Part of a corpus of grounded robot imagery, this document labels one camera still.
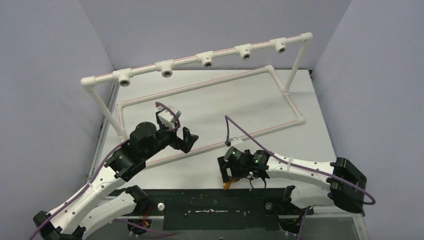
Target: pvc pipe frame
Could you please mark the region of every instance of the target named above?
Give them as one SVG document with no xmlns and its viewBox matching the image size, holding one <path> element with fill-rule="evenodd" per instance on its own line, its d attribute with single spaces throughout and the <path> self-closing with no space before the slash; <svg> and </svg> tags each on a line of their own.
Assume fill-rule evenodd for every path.
<svg viewBox="0 0 424 240">
<path fill-rule="evenodd" d="M 215 59 L 215 58 L 229 56 L 229 55 L 238 55 L 239 54 L 238 50 L 240 50 L 241 46 L 244 47 L 244 46 L 249 45 L 248 50 L 253 51 L 253 50 L 258 50 L 258 49 L 263 49 L 263 48 L 275 48 L 276 44 L 278 44 L 278 43 L 287 45 L 287 44 L 290 44 L 290 43 L 302 42 L 302 45 L 301 45 L 300 50 L 297 54 L 296 60 L 294 61 L 293 68 L 291 69 L 291 72 L 289 74 L 289 77 L 287 78 L 285 86 L 283 88 L 281 88 L 281 86 L 283 84 L 281 82 L 277 83 L 277 85 L 280 88 L 280 91 L 282 93 L 288 92 L 289 89 L 290 89 L 290 85 L 292 84 L 293 79 L 296 75 L 296 72 L 299 69 L 300 63 L 301 63 L 301 61 L 302 61 L 302 59 L 305 55 L 306 49 L 308 48 L 308 46 L 309 46 L 309 44 L 312 40 L 312 37 L 313 37 L 312 33 L 307 32 L 307 33 L 302 33 L 300 35 L 291 36 L 291 37 L 287 37 L 287 38 L 282 37 L 282 38 L 276 38 L 276 39 L 272 39 L 272 40 L 269 40 L 269 41 L 264 41 L 264 42 L 254 43 L 254 44 L 243 44 L 243 45 L 236 46 L 236 47 L 229 48 L 229 49 L 214 51 L 212 58 Z M 139 66 L 139 67 L 135 67 L 135 68 L 120 69 L 120 70 L 116 70 L 112 73 L 108 73 L 108 74 L 101 75 L 101 76 L 84 77 L 83 79 L 81 79 L 81 85 L 91 95 L 91 97 L 94 99 L 94 101 L 100 106 L 101 112 L 107 118 L 108 122 L 112 125 L 112 127 L 115 129 L 116 133 L 118 134 L 119 139 L 122 140 L 122 139 L 126 138 L 125 129 L 123 127 L 121 127 L 123 125 L 119 126 L 119 123 L 117 122 L 117 120 L 112 116 L 108 107 L 102 101 L 99 94 L 97 93 L 95 86 L 97 84 L 101 84 L 101 83 L 105 83 L 105 82 L 109 82 L 109 81 L 114 81 L 114 80 L 121 80 L 121 79 L 128 80 L 128 84 L 129 84 L 129 80 L 130 80 L 129 78 L 131 78 L 135 75 L 141 75 L 141 74 L 145 74 L 145 73 L 160 71 L 159 68 L 162 68 L 162 67 L 166 67 L 167 69 L 173 69 L 174 67 L 177 67 L 177 66 L 182 66 L 182 65 L 187 65 L 187 64 L 197 63 L 197 62 L 198 62 L 198 59 L 195 55 L 180 58 L 180 59 L 177 59 L 177 60 L 170 59 L 170 60 L 166 60 L 166 61 L 157 62 L 157 63 L 151 64 L 151 65 Z"/>
<path fill-rule="evenodd" d="M 229 82 L 229 81 L 232 81 L 232 80 L 245 78 L 245 77 L 248 77 L 248 76 L 253 76 L 253 75 L 262 74 L 262 73 L 270 73 L 271 74 L 274 82 L 278 86 L 280 93 L 282 94 L 285 101 L 290 106 L 290 109 L 295 114 L 296 120 L 286 122 L 286 123 L 283 123 L 283 124 L 280 124 L 280 125 L 277 125 L 277 126 L 273 126 L 273 127 L 270 127 L 270 128 L 262 129 L 262 130 L 253 132 L 250 135 L 252 135 L 253 137 L 258 137 L 258 136 L 262 136 L 262 135 L 265 135 L 265 134 L 268 134 L 268 133 L 273 133 L 273 132 L 276 132 L 276 131 L 279 131 L 279 130 L 282 130 L 282 129 L 286 129 L 286 128 L 289 128 L 289 127 L 292 127 L 292 126 L 295 126 L 295 125 L 303 124 L 305 122 L 305 117 L 298 110 L 298 108 L 296 107 L 292 98 L 289 96 L 289 93 L 284 90 L 285 87 L 281 83 L 279 77 L 277 76 L 274 67 L 271 66 L 271 65 L 268 65 L 268 66 L 264 66 L 264 67 L 261 67 L 261 68 L 258 68 L 258 69 L 249 70 L 249 71 L 233 74 L 233 75 L 230 75 L 230 76 L 224 76 L 224 77 L 221 77 L 221 78 L 212 79 L 212 80 L 188 85 L 188 86 L 180 87 L 180 88 L 177 88 L 177 89 L 159 92 L 159 93 L 156 93 L 156 94 L 142 96 L 142 97 L 139 97 L 139 98 L 120 102 L 120 103 L 116 104 L 116 111 L 117 111 L 118 119 L 119 119 L 119 127 L 122 128 L 122 129 L 125 129 L 123 108 L 126 107 L 126 106 L 151 101 L 151 100 L 154 100 L 154 99 L 160 99 L 160 98 L 163 98 L 163 97 L 167 97 L 167 96 L 171 96 L 171 95 L 175 95 L 175 94 L 180 94 L 180 93 L 184 93 L 184 92 L 188 92 L 188 91 L 196 90 L 196 89 L 200 89 L 200 88 L 205 88 L 205 87 L 208 87 L 208 86 L 211 86 L 211 85 L 221 84 L 221 83 Z M 239 136 L 237 138 L 241 139 L 242 141 L 246 141 L 246 140 L 249 139 L 246 135 Z M 195 155 L 198 155 L 198 154 L 209 152 L 209 151 L 212 151 L 212 150 L 215 150 L 215 149 L 218 149 L 218 148 L 221 148 L 221 147 L 225 147 L 225 146 L 226 145 L 225 145 L 224 141 L 217 142 L 217 143 L 214 143 L 214 144 L 209 145 L 209 146 L 204 146 L 204 147 L 200 147 L 200 148 L 197 148 L 197 149 L 193 149 L 189 153 L 179 153 L 179 154 L 176 154 L 176 155 L 173 155 L 173 156 L 169 156 L 169 157 L 165 157 L 165 158 L 161 158 L 161 159 L 157 159 L 157 160 L 153 160 L 153 161 L 148 161 L 146 163 L 146 167 L 147 168 L 157 167 L 159 165 L 167 164 L 167 163 L 177 161 L 177 160 L 180 160 L 180 159 L 183 159 L 183 158 L 188 158 L 188 157 L 191 157 L 191 156 L 195 156 Z"/>
</svg>

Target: white wall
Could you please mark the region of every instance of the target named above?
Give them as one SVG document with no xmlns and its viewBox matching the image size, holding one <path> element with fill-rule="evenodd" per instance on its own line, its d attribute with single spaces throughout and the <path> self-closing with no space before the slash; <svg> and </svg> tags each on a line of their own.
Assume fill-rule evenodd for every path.
<svg viewBox="0 0 424 240">
<path fill-rule="evenodd" d="M 80 79 L 111 71 L 77 1 L 1 1 L 0 239 L 27 239 L 82 186 L 102 115 Z"/>
<path fill-rule="evenodd" d="M 373 240 L 424 239 L 424 1 L 353 0 L 313 70 L 338 156 L 368 177 Z"/>
<path fill-rule="evenodd" d="M 179 59 L 312 32 L 301 68 L 313 69 L 352 0 L 80 0 L 115 68 Z M 299 51 L 218 58 L 214 69 L 272 64 L 290 69 Z M 201 69 L 192 64 L 184 69 Z"/>
</svg>

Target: white tabletop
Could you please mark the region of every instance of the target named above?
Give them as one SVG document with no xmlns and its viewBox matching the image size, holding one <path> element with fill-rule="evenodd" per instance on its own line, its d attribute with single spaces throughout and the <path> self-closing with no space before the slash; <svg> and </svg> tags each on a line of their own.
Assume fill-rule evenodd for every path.
<svg viewBox="0 0 424 240">
<path fill-rule="evenodd" d="M 128 87 L 119 89 L 116 102 L 156 94 L 210 79 L 217 79 L 246 70 L 176 70 L 170 78 L 158 72 L 135 76 Z M 290 70 L 277 70 L 283 84 Z M 299 70 L 290 88 L 290 97 L 303 114 L 306 122 L 277 132 L 259 136 L 257 140 L 269 150 L 284 156 L 314 162 L 335 160 L 335 153 L 325 125 L 317 97 L 307 70 Z M 181 126 L 199 135 L 193 149 L 205 147 L 225 140 L 224 115 L 230 116 L 247 132 L 263 130 L 296 119 L 269 73 L 248 76 L 172 96 L 126 106 L 123 121 L 127 137 L 137 124 L 156 124 L 154 102 L 172 105 L 179 109 Z M 243 135 L 235 127 L 230 136 Z M 101 157 L 119 143 L 115 130 L 109 126 Z M 251 152 L 258 150 L 251 140 L 243 143 Z M 221 189 L 222 178 L 217 158 L 223 156 L 227 147 L 218 148 L 192 157 L 156 167 L 147 167 L 134 176 L 123 187 L 139 185 L 142 189 Z M 163 159 L 181 151 L 167 147 L 147 161 Z M 259 179 L 252 181 L 255 188 L 262 188 Z M 288 185 L 303 185 L 289 179 L 269 179 L 267 187 L 284 188 Z M 250 188 L 247 179 L 233 183 L 231 188 Z"/>
</svg>

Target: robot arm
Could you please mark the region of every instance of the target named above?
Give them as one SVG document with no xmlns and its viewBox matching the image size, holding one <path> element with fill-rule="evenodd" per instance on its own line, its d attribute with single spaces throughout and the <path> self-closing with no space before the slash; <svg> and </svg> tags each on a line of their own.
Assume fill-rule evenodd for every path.
<svg viewBox="0 0 424 240">
<path fill-rule="evenodd" d="M 349 160 L 338 157 L 335 162 L 312 162 L 279 154 L 274 155 L 286 160 L 288 164 L 281 163 L 264 150 L 257 150 L 251 154 L 249 150 L 242 152 L 234 146 L 230 147 L 224 156 L 218 158 L 223 182 L 228 183 L 247 177 L 263 180 L 284 178 L 300 181 L 311 184 L 311 186 L 288 186 L 285 193 L 289 202 L 298 208 L 335 205 L 351 213 L 363 211 L 363 193 L 336 179 L 293 166 L 316 169 L 365 189 L 367 178 Z"/>
<path fill-rule="evenodd" d="M 116 198 L 94 208 L 85 216 L 79 224 L 81 228 L 85 229 L 82 239 L 86 239 L 97 229 L 120 216 L 133 212 L 143 212 L 148 206 L 148 198 L 139 186 L 127 187 Z"/>
<path fill-rule="evenodd" d="M 190 130 L 183 127 L 183 139 L 179 138 L 176 132 L 178 127 L 174 128 L 178 117 L 176 119 L 173 116 L 179 116 L 180 112 L 172 115 L 169 107 L 161 108 L 156 113 L 159 130 L 151 122 L 142 122 L 137 125 L 130 134 L 129 140 L 125 141 L 103 166 L 100 166 L 98 175 L 90 181 L 88 187 L 84 186 L 66 202 L 49 212 L 40 211 L 35 215 L 33 220 L 37 227 L 43 225 L 40 234 L 45 240 L 86 238 L 94 230 L 110 222 L 110 219 L 131 213 L 137 205 L 136 202 L 140 200 L 135 199 L 130 192 L 122 193 L 109 203 L 96 206 L 112 191 L 143 170 L 146 167 L 146 161 L 167 146 L 184 153 L 191 150 L 199 136 L 190 134 Z M 71 199 L 80 194 L 80 191 L 84 192 L 71 202 Z M 140 191 L 137 194 L 143 197 L 143 191 L 141 193 Z M 47 222 L 49 216 L 64 205 L 67 207 Z"/>
</svg>

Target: metal bolt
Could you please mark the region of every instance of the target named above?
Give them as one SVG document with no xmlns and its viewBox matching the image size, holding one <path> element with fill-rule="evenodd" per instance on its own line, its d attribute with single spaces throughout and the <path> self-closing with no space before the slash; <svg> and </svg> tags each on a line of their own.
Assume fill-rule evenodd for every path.
<svg viewBox="0 0 424 240">
<path fill-rule="evenodd" d="M 265 203 L 265 209 L 266 210 L 272 210 L 273 209 L 273 204 L 271 202 Z"/>
<path fill-rule="evenodd" d="M 161 203 L 159 203 L 159 204 L 157 205 L 157 210 L 159 210 L 159 211 L 163 211 L 163 210 L 165 210 L 165 204 L 163 204 L 162 202 L 161 202 Z"/>
</svg>

